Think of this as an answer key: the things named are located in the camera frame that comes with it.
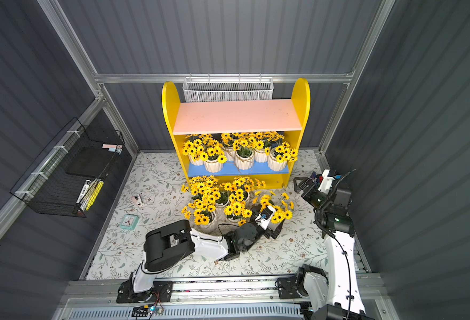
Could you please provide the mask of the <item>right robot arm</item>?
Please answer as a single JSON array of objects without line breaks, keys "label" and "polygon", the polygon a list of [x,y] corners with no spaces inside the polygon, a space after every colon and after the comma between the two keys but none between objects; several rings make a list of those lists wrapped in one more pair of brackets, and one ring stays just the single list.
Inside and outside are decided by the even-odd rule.
[{"label": "right robot arm", "polygon": [[329,259],[327,269],[304,264],[296,275],[275,282],[280,299],[309,299],[312,308],[300,312],[305,319],[368,319],[354,263],[356,233],[348,215],[352,192],[340,186],[346,177],[326,169],[294,179],[295,192],[314,209]]}]

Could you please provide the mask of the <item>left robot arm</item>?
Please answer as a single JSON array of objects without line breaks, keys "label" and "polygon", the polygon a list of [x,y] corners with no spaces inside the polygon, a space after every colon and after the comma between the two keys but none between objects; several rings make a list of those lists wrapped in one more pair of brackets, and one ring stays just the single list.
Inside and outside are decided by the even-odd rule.
[{"label": "left robot arm", "polygon": [[215,261],[230,261],[249,251],[261,237],[276,239],[284,219],[270,205],[250,210],[250,221],[219,236],[191,228],[186,219],[157,228],[146,234],[144,257],[129,280],[118,288],[117,303],[169,302],[174,283],[156,277],[190,255]]}]

